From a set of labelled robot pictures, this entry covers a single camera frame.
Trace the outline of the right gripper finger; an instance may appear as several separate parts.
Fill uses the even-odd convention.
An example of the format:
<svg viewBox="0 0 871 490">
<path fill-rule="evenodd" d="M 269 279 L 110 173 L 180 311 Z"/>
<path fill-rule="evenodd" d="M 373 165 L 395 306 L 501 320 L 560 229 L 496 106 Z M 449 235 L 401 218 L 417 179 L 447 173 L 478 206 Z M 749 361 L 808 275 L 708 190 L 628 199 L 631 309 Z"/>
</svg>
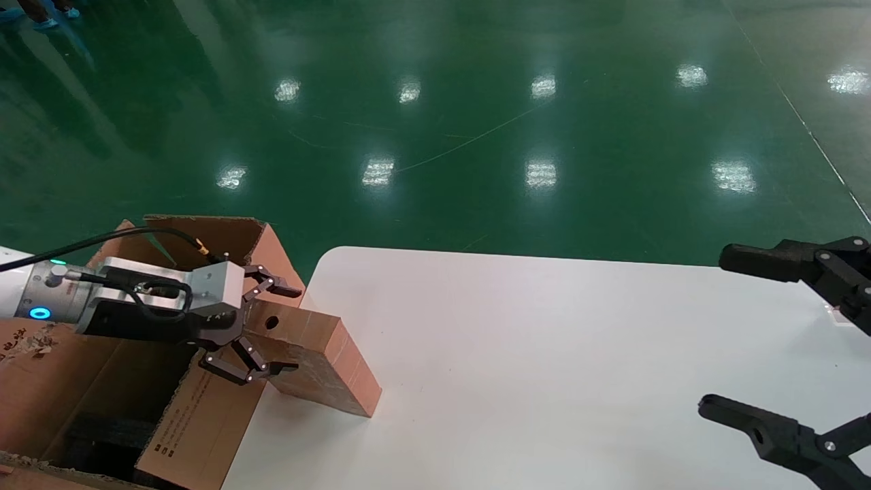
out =
<svg viewBox="0 0 871 490">
<path fill-rule="evenodd" d="M 699 415 L 744 432 L 760 459 L 801 474 L 819 489 L 868 489 L 870 478 L 851 455 L 870 444 L 870 416 L 818 434 L 768 410 L 715 394 L 701 397 Z"/>
<path fill-rule="evenodd" d="M 772 248 L 725 245 L 719 267 L 778 282 L 803 282 L 852 325 L 870 334 L 869 241 L 847 237 L 828 243 L 783 240 Z"/>
</svg>

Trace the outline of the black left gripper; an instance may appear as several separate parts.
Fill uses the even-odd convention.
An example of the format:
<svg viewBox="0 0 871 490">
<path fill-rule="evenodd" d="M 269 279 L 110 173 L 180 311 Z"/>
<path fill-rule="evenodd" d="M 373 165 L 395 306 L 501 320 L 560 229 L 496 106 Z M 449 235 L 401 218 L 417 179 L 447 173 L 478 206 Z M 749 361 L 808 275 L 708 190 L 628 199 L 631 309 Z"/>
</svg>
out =
<svg viewBox="0 0 871 490">
<path fill-rule="evenodd" d="M 302 289 L 292 287 L 283 277 L 274 275 L 262 265 L 246 265 L 242 270 L 244 278 L 255 279 L 257 285 L 242 295 L 242 307 L 239 309 L 207 316 L 190 311 L 175 321 L 168 310 L 159 310 L 154 316 L 148 317 L 134 303 L 100 301 L 90 311 L 90 316 L 84 314 L 81 317 L 75 325 L 75 333 L 90 337 L 192 344 L 208 351 L 200 357 L 199 368 L 239 387 L 284 372 L 295 372 L 299 368 L 298 363 L 267 362 L 252 342 L 242 335 L 246 323 L 246 304 L 251 304 L 264 293 L 299 298 L 303 295 Z M 242 360 L 243 367 L 214 354 L 214 351 L 228 344 Z"/>
</svg>

